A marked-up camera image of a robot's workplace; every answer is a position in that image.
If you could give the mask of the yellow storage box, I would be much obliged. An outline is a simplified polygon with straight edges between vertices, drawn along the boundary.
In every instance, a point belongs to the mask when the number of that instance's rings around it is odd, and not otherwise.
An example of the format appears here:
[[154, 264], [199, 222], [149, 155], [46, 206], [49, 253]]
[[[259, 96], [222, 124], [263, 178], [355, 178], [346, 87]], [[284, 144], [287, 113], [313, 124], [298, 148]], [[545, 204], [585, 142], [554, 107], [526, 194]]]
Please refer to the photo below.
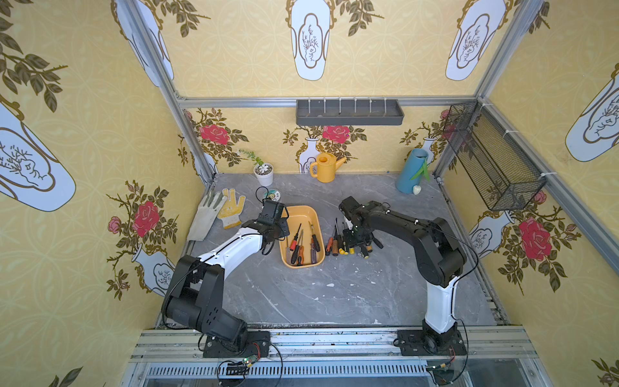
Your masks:
[[[290, 269], [306, 269], [319, 266], [325, 260], [325, 246], [321, 235], [319, 217], [310, 206], [289, 206], [288, 226], [290, 235], [279, 242], [281, 259]], [[289, 250], [298, 227], [301, 227], [298, 245]]]

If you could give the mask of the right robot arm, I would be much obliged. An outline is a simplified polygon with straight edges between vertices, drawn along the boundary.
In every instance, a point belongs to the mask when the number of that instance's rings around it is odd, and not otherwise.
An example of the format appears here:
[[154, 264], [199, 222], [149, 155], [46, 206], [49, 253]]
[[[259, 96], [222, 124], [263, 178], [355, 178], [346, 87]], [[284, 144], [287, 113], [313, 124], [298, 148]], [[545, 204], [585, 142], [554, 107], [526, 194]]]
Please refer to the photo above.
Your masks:
[[443, 218], [413, 218], [376, 201], [361, 204], [353, 197], [345, 198], [339, 210], [350, 226], [344, 238], [348, 247], [358, 248], [365, 258], [372, 246], [384, 246], [375, 232], [384, 232], [412, 246], [418, 271], [427, 282], [422, 337], [437, 346], [445, 345], [457, 333], [453, 303], [467, 261], [463, 244], [453, 235], [449, 223]]

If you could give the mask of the orange black screwdriver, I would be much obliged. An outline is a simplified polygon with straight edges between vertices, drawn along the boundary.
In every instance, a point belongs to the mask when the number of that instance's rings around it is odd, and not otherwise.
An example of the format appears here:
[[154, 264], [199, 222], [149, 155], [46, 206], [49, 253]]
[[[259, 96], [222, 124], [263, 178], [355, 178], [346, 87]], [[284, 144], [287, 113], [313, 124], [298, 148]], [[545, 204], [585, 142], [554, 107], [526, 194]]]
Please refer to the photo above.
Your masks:
[[332, 254], [333, 251], [333, 244], [335, 243], [335, 235], [336, 235], [337, 231], [333, 231], [332, 234], [330, 235], [330, 238], [327, 242], [327, 246], [325, 247], [325, 254], [326, 256], [330, 256]]

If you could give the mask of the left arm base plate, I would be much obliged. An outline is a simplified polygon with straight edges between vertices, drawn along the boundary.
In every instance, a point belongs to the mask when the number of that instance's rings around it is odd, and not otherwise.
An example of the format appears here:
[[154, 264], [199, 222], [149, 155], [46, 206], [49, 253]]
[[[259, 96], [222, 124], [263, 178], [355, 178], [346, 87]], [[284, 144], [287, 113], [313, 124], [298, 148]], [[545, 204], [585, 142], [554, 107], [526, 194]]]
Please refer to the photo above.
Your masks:
[[204, 358], [235, 359], [257, 356], [261, 359], [269, 355], [270, 344], [269, 331], [248, 331], [233, 341], [206, 336], [200, 348]]

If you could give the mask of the black yellow-collar screwdriver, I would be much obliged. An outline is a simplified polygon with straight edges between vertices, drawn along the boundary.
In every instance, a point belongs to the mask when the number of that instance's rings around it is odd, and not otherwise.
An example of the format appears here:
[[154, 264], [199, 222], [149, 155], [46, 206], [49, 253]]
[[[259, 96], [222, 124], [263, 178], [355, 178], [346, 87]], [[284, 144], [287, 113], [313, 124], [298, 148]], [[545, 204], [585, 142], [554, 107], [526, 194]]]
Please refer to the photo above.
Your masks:
[[338, 234], [338, 238], [339, 238], [339, 253], [341, 255], [348, 255], [349, 252], [348, 252], [348, 248], [347, 248], [347, 245], [346, 245], [345, 236], [343, 234], [343, 229], [344, 229], [344, 227], [342, 227], [341, 232]]

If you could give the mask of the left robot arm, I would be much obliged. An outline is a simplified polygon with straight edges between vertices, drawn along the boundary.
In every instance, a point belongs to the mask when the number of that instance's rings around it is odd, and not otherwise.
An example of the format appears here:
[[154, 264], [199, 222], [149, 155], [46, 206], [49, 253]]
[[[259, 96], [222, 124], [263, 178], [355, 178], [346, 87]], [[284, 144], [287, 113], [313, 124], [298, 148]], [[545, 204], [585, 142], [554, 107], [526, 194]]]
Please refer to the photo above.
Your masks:
[[247, 258], [270, 253], [290, 235], [284, 203], [265, 199], [257, 219], [245, 222], [229, 240], [211, 252], [183, 256], [161, 306], [162, 319], [216, 338], [223, 348], [241, 354], [248, 344], [248, 325], [223, 309], [224, 282]]

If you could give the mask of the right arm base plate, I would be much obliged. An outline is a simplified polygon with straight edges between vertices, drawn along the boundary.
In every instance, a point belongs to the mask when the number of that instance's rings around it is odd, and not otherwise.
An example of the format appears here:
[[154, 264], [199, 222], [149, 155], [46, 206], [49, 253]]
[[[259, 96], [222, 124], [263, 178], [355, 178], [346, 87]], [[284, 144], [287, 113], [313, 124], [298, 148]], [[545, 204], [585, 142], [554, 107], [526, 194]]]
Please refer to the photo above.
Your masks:
[[393, 346], [403, 356], [465, 356], [467, 343], [457, 328], [443, 334], [422, 329], [398, 330]]

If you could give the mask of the brown grip black screwdriver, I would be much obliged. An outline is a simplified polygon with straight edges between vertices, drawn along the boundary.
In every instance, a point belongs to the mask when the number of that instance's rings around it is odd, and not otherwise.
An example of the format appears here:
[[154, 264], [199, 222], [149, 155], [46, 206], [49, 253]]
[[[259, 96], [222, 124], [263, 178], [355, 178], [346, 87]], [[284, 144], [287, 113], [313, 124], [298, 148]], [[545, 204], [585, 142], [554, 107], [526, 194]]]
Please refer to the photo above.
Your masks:
[[339, 254], [338, 219], [335, 220], [334, 235], [331, 242], [331, 254], [332, 256], [338, 256]]

